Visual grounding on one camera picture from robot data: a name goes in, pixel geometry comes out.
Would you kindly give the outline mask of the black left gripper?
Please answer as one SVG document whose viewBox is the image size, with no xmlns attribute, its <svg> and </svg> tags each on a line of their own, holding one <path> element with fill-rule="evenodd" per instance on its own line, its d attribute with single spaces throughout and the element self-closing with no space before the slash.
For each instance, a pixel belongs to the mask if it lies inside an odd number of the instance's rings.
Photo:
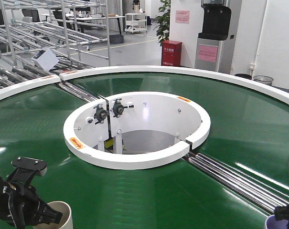
<svg viewBox="0 0 289 229">
<path fill-rule="evenodd" d="M 0 219 L 17 229 L 41 223 L 59 224 L 62 212 L 43 202 L 31 185 L 42 169 L 34 166 L 17 167 L 7 180 L 0 176 Z"/>
</svg>

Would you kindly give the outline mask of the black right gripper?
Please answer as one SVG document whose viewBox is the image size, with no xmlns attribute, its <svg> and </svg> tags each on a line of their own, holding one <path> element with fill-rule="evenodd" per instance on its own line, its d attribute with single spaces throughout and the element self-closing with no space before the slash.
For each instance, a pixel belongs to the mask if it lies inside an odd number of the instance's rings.
<svg viewBox="0 0 289 229">
<path fill-rule="evenodd" d="M 274 209 L 274 215 L 276 221 L 287 220 L 287 228 L 289 229 L 289 205 L 286 206 L 276 206 Z"/>
</svg>

